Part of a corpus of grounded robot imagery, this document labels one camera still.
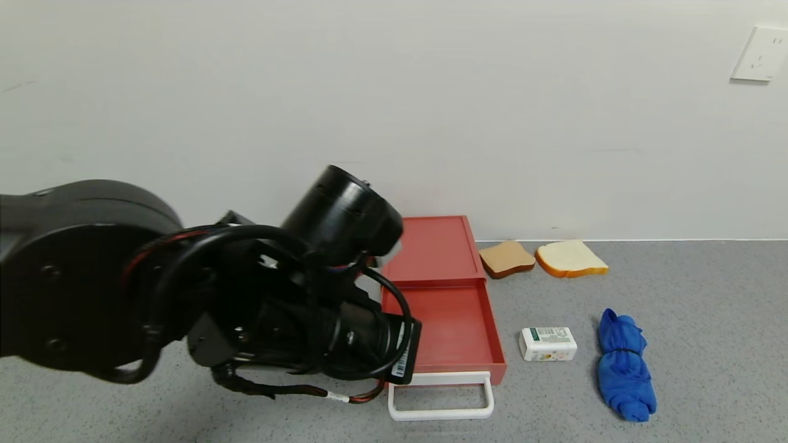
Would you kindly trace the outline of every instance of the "red box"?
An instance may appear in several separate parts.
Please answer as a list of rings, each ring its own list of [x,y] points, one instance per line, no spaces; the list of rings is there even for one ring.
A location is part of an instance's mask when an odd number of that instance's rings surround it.
[[[415,372],[487,370],[498,385],[506,359],[487,293],[487,278],[465,216],[405,218],[402,251],[383,274],[422,322]],[[401,314],[382,290],[383,311]]]

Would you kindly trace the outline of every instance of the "black cable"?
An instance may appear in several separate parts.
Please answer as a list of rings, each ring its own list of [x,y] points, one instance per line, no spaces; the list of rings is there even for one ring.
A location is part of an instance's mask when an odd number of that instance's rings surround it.
[[[143,327],[145,345],[143,346],[143,356],[139,366],[132,370],[113,368],[109,370],[92,371],[87,374],[108,382],[120,383],[123,385],[139,383],[151,375],[162,353],[162,335],[164,333],[166,315],[169,313],[169,309],[172,305],[175,293],[174,289],[186,270],[197,264],[209,250],[234,241],[254,238],[274,240],[295,256],[303,256],[309,250],[308,245],[303,240],[275,226],[229,226],[206,234],[203,238],[186,247],[175,260],[165,268],[161,278],[158,279],[156,286],[154,286],[151,296],[152,303],[149,318]],[[309,278],[310,273],[307,272],[307,284],[309,284]]]
[[[279,395],[308,395],[308,396],[328,396],[329,392],[323,388],[318,388],[312,385],[286,385],[275,386],[266,385],[263,383],[255,383],[239,376],[236,373],[240,365],[237,362],[223,363],[221,365],[210,368],[210,373],[214,377],[214,381],[221,387],[229,389],[235,393],[243,393],[246,395],[262,395],[267,396],[271,400],[276,400],[277,394]]]
[[[405,326],[405,331],[402,337],[402,342],[400,346],[394,352],[394,356],[384,363],[382,366],[378,367],[377,369],[370,370],[368,372],[344,372],[339,370],[334,370],[330,367],[321,367],[324,374],[328,375],[329,377],[338,378],[340,380],[363,380],[364,378],[375,378],[376,375],[381,374],[387,371],[389,368],[394,366],[399,360],[400,357],[405,353],[405,349],[411,342],[411,331],[413,330],[413,317],[411,316],[411,309],[407,305],[407,300],[405,300],[405,296],[402,295],[402,292],[386,277],[383,277],[380,273],[376,270],[372,270],[368,267],[365,267],[362,270],[362,273],[367,277],[375,280],[376,282],[380,283],[381,286],[386,288],[396,299],[397,303],[400,304],[400,309],[402,310],[403,316],[403,324]]]
[[[159,238],[155,238],[144,245],[140,246],[131,254],[131,258],[129,262],[131,262],[137,255],[148,251],[149,249],[158,248],[163,246],[169,242],[169,239],[179,236],[181,234],[186,233],[193,233],[196,231],[214,231],[216,229],[221,229],[224,225],[201,225],[201,226],[192,226],[191,228],[181,229],[180,231],[175,231],[174,233],[169,233],[164,236],[160,236]]]

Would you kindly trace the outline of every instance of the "blue towel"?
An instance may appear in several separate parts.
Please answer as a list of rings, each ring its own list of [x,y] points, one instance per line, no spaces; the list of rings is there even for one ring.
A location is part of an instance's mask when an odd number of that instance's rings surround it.
[[[656,412],[651,374],[643,361],[646,341],[643,329],[629,315],[606,309],[599,322],[599,390],[604,401],[631,422],[648,422]]]

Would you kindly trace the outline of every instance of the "bread slice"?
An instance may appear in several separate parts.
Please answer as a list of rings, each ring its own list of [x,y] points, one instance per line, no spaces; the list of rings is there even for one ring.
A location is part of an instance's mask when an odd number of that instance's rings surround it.
[[[537,249],[539,266],[553,277],[573,278],[589,274],[607,274],[604,264],[580,240],[560,241],[540,246]]]
[[[515,272],[532,270],[536,259],[520,243],[504,241],[501,244],[479,251],[481,264],[492,278],[504,278]]]

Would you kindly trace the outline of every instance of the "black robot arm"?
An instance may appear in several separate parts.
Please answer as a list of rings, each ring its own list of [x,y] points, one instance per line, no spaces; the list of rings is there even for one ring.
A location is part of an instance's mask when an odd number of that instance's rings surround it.
[[[421,325],[369,268],[398,241],[402,218],[340,168],[329,166],[281,227],[230,212],[182,229],[158,197],[115,181],[0,198],[0,356],[132,384],[186,336],[194,361],[237,392],[328,395],[243,380],[244,366],[379,380],[351,403],[383,382],[410,382]],[[362,274],[403,315],[383,313],[355,285]]]

